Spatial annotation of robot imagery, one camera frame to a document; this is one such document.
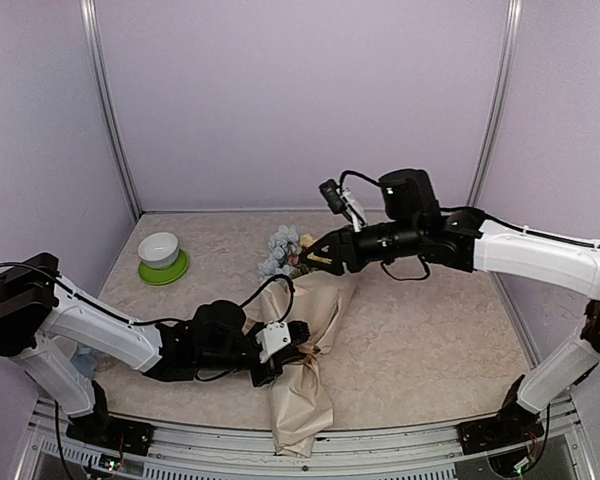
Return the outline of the yellow fake flower stem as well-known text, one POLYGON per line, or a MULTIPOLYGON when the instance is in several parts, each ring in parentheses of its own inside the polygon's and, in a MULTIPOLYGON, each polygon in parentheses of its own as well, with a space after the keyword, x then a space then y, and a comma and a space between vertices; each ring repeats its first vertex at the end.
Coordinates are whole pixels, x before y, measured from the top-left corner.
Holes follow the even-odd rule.
POLYGON ((310 234, 303 234, 300 237, 299 240, 299 245, 301 247, 302 250, 306 250, 308 249, 313 243, 315 242, 315 239, 313 236, 311 236, 310 234))

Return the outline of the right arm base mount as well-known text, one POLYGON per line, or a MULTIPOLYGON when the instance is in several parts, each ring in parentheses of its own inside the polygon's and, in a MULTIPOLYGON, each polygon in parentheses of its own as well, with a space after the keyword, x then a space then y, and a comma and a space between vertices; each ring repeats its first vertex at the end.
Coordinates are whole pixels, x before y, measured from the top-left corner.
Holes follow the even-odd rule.
POLYGON ((523 379, 524 375, 521 375, 511 385, 496 414, 461 422, 457 426, 464 455, 522 443, 531 440, 532 436, 542 437, 545 434, 540 414, 531 413, 517 403, 517 393, 523 379))

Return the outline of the blue fake flower stem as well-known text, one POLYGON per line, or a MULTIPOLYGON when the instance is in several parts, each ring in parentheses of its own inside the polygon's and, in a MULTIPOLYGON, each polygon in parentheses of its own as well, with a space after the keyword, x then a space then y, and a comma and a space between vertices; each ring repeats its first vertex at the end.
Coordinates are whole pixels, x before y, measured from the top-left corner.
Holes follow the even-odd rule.
POLYGON ((297 228, 293 225, 280 225, 269 237, 266 258, 258 264, 259 278, 266 280, 277 274, 292 278, 298 270, 300 250, 300 235, 297 228))

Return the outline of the brown ribbon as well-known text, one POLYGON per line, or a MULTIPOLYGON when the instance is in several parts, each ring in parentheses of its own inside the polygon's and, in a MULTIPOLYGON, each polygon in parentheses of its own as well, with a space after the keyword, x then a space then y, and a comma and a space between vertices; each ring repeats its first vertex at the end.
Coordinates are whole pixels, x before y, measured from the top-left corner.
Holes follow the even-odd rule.
POLYGON ((303 365, 311 365, 316 362, 318 356, 321 354, 321 349, 311 343, 300 345, 298 351, 302 354, 301 363, 303 365))

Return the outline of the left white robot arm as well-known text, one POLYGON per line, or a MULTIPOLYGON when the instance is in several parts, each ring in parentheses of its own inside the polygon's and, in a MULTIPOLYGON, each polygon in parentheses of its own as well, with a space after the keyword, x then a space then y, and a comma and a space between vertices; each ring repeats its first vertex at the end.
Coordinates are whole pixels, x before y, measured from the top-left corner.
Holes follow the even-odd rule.
POLYGON ((85 433, 107 445, 119 436, 119 421, 95 382, 55 344, 57 336, 159 382, 215 381, 246 371, 260 387, 303 357, 310 327, 287 313, 250 324, 244 305, 229 300, 203 304, 190 319, 142 321, 78 288, 50 253, 0 262, 0 357, 18 364, 69 418, 80 418, 85 433))

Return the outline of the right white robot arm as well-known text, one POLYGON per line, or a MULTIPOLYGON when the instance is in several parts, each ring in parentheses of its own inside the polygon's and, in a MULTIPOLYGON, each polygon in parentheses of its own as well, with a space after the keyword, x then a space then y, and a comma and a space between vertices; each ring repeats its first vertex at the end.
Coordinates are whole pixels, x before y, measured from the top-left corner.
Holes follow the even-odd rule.
POLYGON ((368 224, 343 180, 319 187, 334 214, 349 225, 329 232, 300 255, 310 268, 341 276, 377 262, 387 267, 415 257, 472 273, 504 273, 556 285, 587 297, 585 324, 531 374, 512 385, 491 433, 515 442, 550 402, 584 379, 600 363, 600 240, 563 237, 500 220, 483 210, 443 208, 422 169, 401 169, 374 181, 382 193, 387 222, 368 224))

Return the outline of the pink wrapping paper sheet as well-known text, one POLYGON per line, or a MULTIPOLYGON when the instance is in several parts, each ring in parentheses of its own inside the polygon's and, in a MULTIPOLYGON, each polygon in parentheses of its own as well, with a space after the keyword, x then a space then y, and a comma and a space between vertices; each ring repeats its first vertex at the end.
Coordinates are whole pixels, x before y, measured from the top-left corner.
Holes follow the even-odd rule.
POLYGON ((316 271, 293 283, 294 300, 287 319, 307 322, 310 336, 300 347, 301 358, 286 365, 284 373, 269 387, 268 400, 275 453, 308 458, 317 435, 334 424, 319 359, 335 345, 358 277, 316 271))

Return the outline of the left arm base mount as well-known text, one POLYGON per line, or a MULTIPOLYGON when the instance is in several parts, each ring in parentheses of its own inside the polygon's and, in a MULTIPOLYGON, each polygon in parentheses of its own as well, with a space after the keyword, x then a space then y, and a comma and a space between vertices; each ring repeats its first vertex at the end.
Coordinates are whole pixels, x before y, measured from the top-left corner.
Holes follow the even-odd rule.
POLYGON ((95 380, 91 386, 95 394, 94 409, 88 415, 70 417, 66 436, 119 453, 146 456, 155 428, 146 422, 112 416, 104 389, 95 380))

